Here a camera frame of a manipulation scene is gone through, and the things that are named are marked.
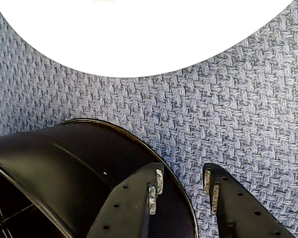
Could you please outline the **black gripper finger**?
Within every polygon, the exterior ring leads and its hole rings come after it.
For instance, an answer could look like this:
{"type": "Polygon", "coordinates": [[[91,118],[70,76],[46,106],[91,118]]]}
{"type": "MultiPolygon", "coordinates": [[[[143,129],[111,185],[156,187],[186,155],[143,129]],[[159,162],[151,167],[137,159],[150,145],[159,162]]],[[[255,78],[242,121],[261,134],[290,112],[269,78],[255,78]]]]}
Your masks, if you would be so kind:
{"type": "Polygon", "coordinates": [[[293,235],[228,171],[203,165],[204,193],[221,238],[292,238],[293,235]]]}
{"type": "Polygon", "coordinates": [[[164,165],[149,163],[131,174],[109,194],[88,238],[146,238],[149,220],[163,193],[164,165]]]}

